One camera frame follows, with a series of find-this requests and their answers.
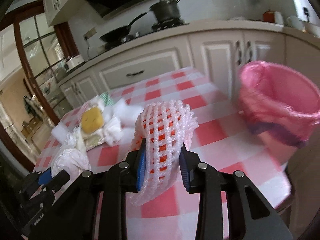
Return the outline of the white lower cabinets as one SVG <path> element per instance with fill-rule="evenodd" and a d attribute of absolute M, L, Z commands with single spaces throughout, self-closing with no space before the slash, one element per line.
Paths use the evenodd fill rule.
<path fill-rule="evenodd" d="M 232 101 L 250 61 L 289 66 L 319 84 L 319 37 L 258 21 L 200 20 L 126 42 L 75 68 L 59 82 L 73 107 L 114 88 L 194 67 Z"/>

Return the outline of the white crumpled plastic bag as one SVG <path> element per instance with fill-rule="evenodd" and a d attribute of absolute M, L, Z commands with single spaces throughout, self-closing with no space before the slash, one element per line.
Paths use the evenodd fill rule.
<path fill-rule="evenodd" d="M 76 180 L 85 170 L 91 170 L 87 153 L 76 148 L 61 148 L 50 165 L 51 176 L 63 170 L 69 174 L 71 181 Z"/>

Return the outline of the wooden glass door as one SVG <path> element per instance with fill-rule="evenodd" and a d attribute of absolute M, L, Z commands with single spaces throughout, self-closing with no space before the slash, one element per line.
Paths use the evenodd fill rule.
<path fill-rule="evenodd" d="M 1 139 L 13 162 L 33 170 L 53 127 L 72 107 L 58 83 L 77 53 L 69 25 L 49 25 L 42 0 L 1 21 Z"/>

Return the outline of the white small jar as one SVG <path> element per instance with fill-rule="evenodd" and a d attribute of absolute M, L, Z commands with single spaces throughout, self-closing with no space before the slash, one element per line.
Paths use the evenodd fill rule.
<path fill-rule="evenodd" d="M 279 11 L 274 12 L 274 22 L 275 24 L 278 24 L 278 25 L 285 25 L 284 18 L 281 12 Z"/>

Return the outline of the white small appliance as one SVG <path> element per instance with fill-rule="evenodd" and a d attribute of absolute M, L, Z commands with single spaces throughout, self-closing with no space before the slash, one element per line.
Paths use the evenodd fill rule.
<path fill-rule="evenodd" d="M 73 71 L 76 67 L 80 67 L 85 63 L 83 57 L 81 54 L 74 55 L 72 57 L 68 57 L 66 63 L 65 63 L 65 70 L 66 73 L 70 73 Z"/>

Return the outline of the pink bag trash bin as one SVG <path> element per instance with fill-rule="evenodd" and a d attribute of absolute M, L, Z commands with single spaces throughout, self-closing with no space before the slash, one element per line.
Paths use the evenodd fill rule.
<path fill-rule="evenodd" d="M 319 88 L 300 72 L 253 61 L 239 71 L 239 110 L 252 134 L 283 165 L 319 126 Z"/>

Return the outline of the red white checkered tablecloth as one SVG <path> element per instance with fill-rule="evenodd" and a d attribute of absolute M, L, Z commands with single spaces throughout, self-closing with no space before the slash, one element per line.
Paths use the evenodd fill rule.
<path fill-rule="evenodd" d="M 183 68 L 111 91 L 114 100 L 146 106 L 182 100 L 195 113 L 191 151 L 219 171 L 243 171 L 274 208 L 289 197 L 291 184 L 262 141 L 252 135 L 227 96 L 194 68 Z M 159 197 L 126 205 L 129 239 L 194 239 L 199 196 L 180 179 Z"/>

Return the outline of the green white striped cloth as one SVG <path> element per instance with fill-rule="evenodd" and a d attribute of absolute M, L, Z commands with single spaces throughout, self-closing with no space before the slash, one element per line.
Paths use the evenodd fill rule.
<path fill-rule="evenodd" d="M 108 94 L 107 92 L 103 92 L 102 94 L 100 94 L 100 98 L 103 101 L 105 106 L 113 106 L 114 105 L 114 100 L 112 99 L 110 94 Z"/>

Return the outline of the white mug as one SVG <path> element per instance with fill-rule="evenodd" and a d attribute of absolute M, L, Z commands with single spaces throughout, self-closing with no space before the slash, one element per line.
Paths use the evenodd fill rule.
<path fill-rule="evenodd" d="M 295 29 L 298 29 L 298 30 L 303 30 L 304 29 L 304 24 L 303 24 L 303 21 L 298 18 L 297 16 L 289 16 L 287 18 L 287 23 L 289 26 L 295 28 Z"/>

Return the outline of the white paper towel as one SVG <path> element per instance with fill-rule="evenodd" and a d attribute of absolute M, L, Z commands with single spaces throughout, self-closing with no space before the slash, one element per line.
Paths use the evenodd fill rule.
<path fill-rule="evenodd" d="M 115 116 L 103 126 L 105 142 L 108 146 L 113 147 L 123 136 L 120 119 Z"/>

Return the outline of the black stock pot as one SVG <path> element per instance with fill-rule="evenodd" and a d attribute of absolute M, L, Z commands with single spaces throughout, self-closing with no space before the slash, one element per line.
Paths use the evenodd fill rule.
<path fill-rule="evenodd" d="M 179 1 L 180 0 L 159 0 L 159 2 L 150 7 L 150 11 L 154 13 L 159 23 L 180 19 Z"/>

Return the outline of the red teapot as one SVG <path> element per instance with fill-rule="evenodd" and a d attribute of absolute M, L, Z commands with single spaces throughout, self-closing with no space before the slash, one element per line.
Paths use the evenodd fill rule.
<path fill-rule="evenodd" d="M 268 10 L 263 13 L 263 22 L 275 23 L 275 11 Z"/>

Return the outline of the black frying pan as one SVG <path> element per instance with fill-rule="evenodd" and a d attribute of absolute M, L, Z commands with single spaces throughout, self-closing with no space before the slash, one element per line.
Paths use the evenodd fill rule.
<path fill-rule="evenodd" d="M 148 12 L 144 12 L 138 15 L 128 25 L 109 31 L 108 33 L 101 36 L 100 39 L 107 44 L 114 44 L 120 42 L 124 37 L 129 35 L 132 25 L 140 18 L 144 17 L 147 13 Z"/>

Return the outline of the yellow sponge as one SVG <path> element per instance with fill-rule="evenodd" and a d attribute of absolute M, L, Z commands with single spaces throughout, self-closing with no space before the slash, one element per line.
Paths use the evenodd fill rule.
<path fill-rule="evenodd" d="M 93 107 L 85 111 L 81 117 L 81 128 L 87 134 L 95 132 L 102 128 L 103 125 L 103 116 L 98 107 Z"/>

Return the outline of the gas stove top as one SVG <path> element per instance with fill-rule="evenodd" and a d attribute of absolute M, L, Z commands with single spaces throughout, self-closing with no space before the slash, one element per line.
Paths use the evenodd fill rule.
<path fill-rule="evenodd" d="M 105 35 L 101 36 L 100 39 L 103 42 L 105 42 L 104 47 L 108 51 L 108 50 L 111 50 L 112 48 L 120 46 L 120 45 L 127 43 L 129 41 L 135 40 L 137 38 L 143 37 L 145 35 L 153 34 L 155 32 L 162 31 L 165 29 L 180 27 L 180 26 L 188 25 L 188 24 L 189 23 L 185 23 L 185 21 L 182 19 L 168 20 L 163 23 L 153 24 L 151 27 L 151 31 L 146 32 L 146 33 L 141 33 L 140 31 L 137 31 L 136 33 L 128 34 L 122 38 L 117 38 L 117 39 L 113 39 L 113 40 L 111 40 L 110 38 L 107 38 L 106 34 L 105 34 Z"/>

